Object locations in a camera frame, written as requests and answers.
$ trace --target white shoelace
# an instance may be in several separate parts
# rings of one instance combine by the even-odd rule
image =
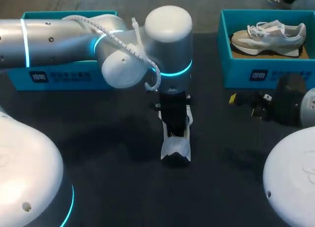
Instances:
[[[269,35],[268,31],[263,29],[260,25],[267,24],[267,22],[259,22],[255,26],[247,25],[247,32],[251,37],[258,36],[258,35]]]

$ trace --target round white base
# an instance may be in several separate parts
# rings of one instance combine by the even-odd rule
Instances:
[[[271,151],[263,173],[266,196],[290,226],[315,226],[315,127],[295,132]]]

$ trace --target logo on box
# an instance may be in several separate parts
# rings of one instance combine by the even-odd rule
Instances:
[[[31,79],[34,83],[48,83],[48,78],[44,71],[30,71]]]
[[[265,81],[268,71],[265,69],[254,69],[252,71],[250,81]]]

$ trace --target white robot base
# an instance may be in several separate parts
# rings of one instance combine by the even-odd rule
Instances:
[[[263,172],[266,196],[292,227],[315,226],[315,127],[295,132],[269,154]]]
[[[74,199],[54,143],[0,112],[0,227],[78,227]]]

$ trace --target gray floor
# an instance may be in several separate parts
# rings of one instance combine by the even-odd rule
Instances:
[[[177,5],[192,16],[195,32],[214,32],[221,9],[269,8],[264,0],[0,0],[0,18],[19,18],[25,11],[117,10],[126,21],[143,24],[147,14],[162,5]],[[298,0],[294,9],[315,9],[315,0]]]

